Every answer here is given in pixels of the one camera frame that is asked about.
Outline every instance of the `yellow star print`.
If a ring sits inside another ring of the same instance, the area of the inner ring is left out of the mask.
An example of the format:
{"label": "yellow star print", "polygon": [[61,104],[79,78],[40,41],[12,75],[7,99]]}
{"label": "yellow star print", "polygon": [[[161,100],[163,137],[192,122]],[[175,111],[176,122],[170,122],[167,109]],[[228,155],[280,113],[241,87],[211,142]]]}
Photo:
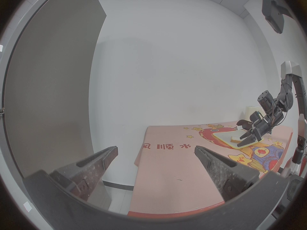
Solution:
{"label": "yellow star print", "polygon": [[197,128],[197,127],[194,127],[193,129],[194,129],[194,130],[197,130],[197,131],[202,130],[202,128]]}
{"label": "yellow star print", "polygon": [[244,164],[244,165],[248,165],[248,163],[252,162],[253,160],[246,158],[243,154],[239,154],[238,156],[235,155],[228,155],[228,157],[230,157],[232,160]]}
{"label": "yellow star print", "polygon": [[279,141],[273,141],[273,143],[274,143],[276,146],[282,146],[282,142],[279,142]]}

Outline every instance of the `red chinese characters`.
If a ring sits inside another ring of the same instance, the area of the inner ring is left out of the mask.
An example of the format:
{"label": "red chinese characters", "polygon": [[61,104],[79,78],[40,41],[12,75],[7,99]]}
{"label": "red chinese characters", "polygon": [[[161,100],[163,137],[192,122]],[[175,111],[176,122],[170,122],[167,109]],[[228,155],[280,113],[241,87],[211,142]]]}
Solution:
{"label": "red chinese characters", "polygon": [[190,144],[183,144],[183,145],[180,145],[181,148],[190,148]]}
{"label": "red chinese characters", "polygon": [[150,149],[150,144],[149,144],[149,143],[144,143],[142,148],[148,148],[148,149]]}
{"label": "red chinese characters", "polygon": [[171,150],[171,149],[174,149],[174,146],[173,146],[173,144],[162,144],[162,145],[157,144],[157,149],[164,149],[165,150],[165,148],[168,149],[168,150]]}

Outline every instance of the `cartoon duck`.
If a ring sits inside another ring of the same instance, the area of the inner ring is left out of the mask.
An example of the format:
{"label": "cartoon duck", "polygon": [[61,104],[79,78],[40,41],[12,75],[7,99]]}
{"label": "cartoon duck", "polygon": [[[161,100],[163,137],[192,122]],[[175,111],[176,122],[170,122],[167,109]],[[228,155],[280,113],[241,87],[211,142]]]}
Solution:
{"label": "cartoon duck", "polygon": [[[223,125],[211,124],[209,124],[208,127],[209,128],[207,129],[199,130],[199,134],[201,137],[221,147],[233,149],[226,143],[213,136],[213,133],[233,131],[236,129],[224,127]],[[239,154],[238,156],[229,155],[228,157],[233,159],[234,161],[259,170],[260,172],[267,173],[274,168],[278,160],[281,158],[284,150],[281,145],[282,143],[278,141],[274,142],[273,145],[259,142],[252,146],[239,149],[242,154]]]}

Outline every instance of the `speaker grille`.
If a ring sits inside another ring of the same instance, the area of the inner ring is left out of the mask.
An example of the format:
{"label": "speaker grille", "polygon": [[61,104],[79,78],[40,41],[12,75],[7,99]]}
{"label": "speaker grille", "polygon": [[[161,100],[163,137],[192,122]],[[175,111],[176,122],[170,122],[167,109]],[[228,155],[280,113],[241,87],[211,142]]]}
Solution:
{"label": "speaker grille", "polygon": [[294,192],[295,192],[295,190],[296,190],[296,188],[297,188],[298,183],[300,183],[300,182],[301,182],[301,181],[299,181],[298,179],[294,179],[294,180],[292,180],[292,181],[290,182],[290,185],[289,185],[289,187],[288,187],[288,189],[287,189],[287,199],[288,199],[289,201],[292,200],[293,194],[294,194]]}

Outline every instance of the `red apple print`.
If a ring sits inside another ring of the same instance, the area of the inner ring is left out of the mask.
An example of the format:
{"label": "red apple print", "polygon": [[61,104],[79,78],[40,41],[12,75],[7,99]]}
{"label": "red apple print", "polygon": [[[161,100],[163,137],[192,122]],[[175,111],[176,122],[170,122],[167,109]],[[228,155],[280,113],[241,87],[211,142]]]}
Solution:
{"label": "red apple print", "polygon": [[266,151],[262,150],[262,149],[259,149],[258,152],[261,153],[261,154],[265,154],[266,153]]}

